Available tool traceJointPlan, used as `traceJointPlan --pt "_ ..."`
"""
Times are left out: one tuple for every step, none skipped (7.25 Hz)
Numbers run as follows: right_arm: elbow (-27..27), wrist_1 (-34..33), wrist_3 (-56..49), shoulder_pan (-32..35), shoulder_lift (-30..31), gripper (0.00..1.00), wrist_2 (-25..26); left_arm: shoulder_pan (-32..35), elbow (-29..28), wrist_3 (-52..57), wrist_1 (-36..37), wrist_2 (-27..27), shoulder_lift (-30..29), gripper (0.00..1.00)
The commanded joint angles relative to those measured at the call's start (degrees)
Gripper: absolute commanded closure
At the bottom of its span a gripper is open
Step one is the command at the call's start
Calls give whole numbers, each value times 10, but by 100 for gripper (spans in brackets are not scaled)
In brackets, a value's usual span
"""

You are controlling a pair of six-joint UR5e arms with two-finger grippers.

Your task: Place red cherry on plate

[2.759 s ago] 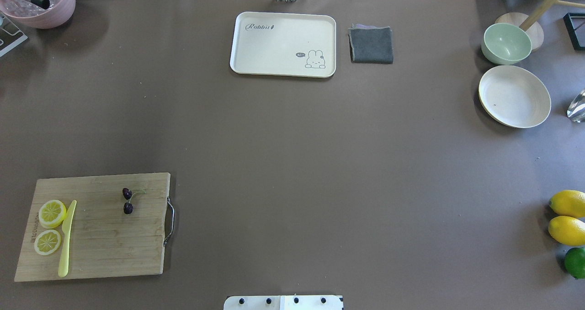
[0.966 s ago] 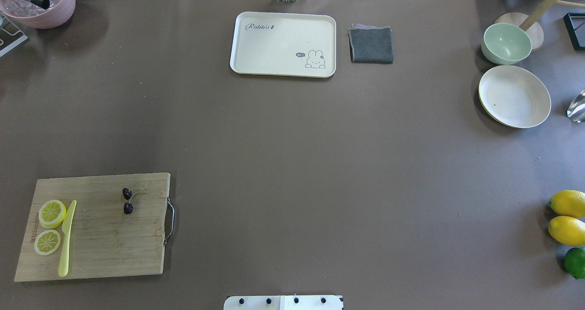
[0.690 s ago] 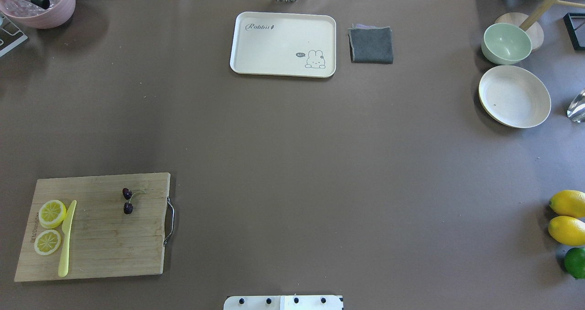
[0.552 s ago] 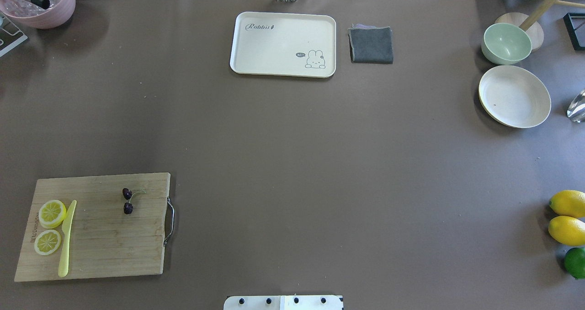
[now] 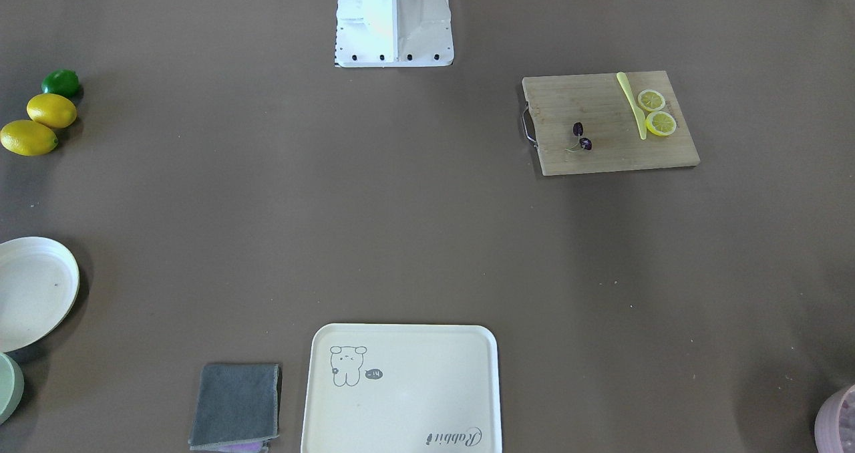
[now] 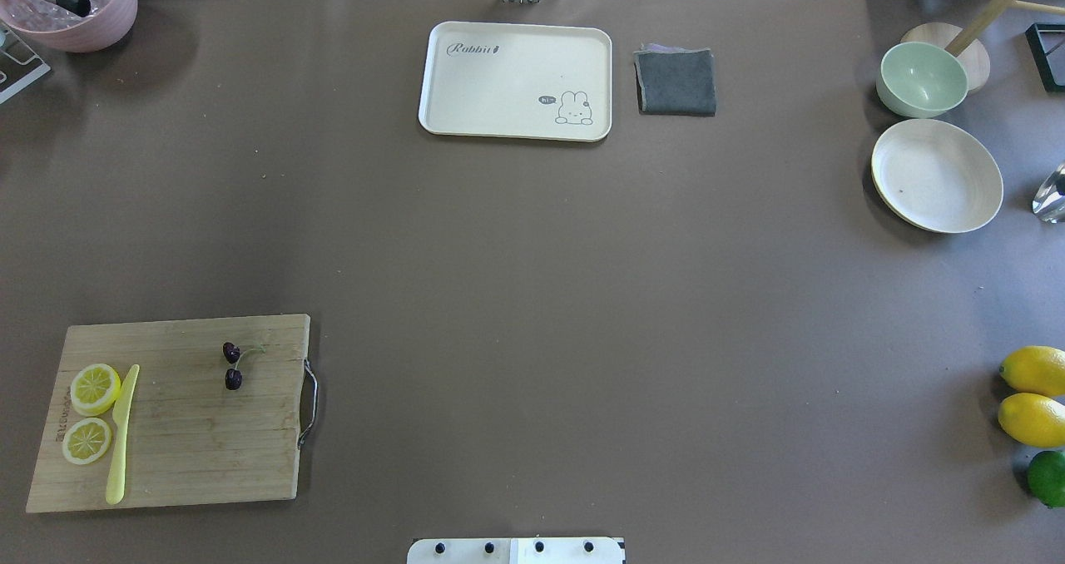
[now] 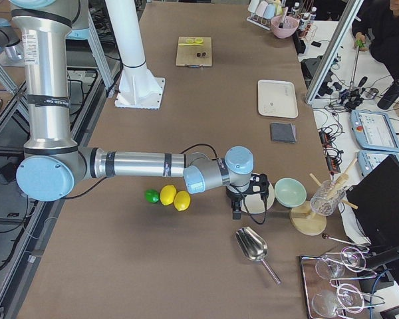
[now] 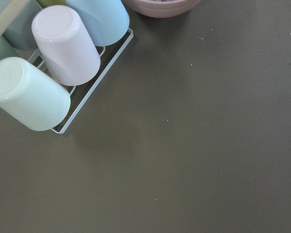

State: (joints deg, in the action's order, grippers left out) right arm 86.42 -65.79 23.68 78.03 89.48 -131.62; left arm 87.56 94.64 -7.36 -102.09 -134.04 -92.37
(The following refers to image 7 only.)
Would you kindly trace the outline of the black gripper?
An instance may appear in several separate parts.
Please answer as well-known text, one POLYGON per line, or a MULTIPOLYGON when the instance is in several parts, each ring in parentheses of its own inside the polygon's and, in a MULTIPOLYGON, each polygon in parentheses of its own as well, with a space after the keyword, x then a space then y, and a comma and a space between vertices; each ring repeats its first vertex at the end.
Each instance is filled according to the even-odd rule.
POLYGON ((230 185, 226 188, 226 195, 231 199, 232 219, 241 219, 241 206, 242 202, 245 201, 247 195, 260 194, 265 204, 265 212, 267 208, 267 197, 269 180, 264 173, 252 173, 247 188, 242 190, 240 186, 230 185))

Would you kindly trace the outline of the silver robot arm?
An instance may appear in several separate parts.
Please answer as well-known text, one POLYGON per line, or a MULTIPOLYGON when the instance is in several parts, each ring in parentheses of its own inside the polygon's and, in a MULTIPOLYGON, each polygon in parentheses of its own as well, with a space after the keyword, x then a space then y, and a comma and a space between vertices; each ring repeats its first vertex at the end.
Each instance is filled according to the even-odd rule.
POLYGON ((25 57, 30 138, 16 172, 20 189, 38 201, 67 196, 86 179, 117 175, 182 177, 187 191, 224 186, 233 218, 247 210, 248 196, 269 196, 266 175, 253 172, 253 154, 243 146, 223 158, 200 154, 106 152, 79 146, 70 132, 66 39, 88 25, 86 1, 12 1, 25 57))

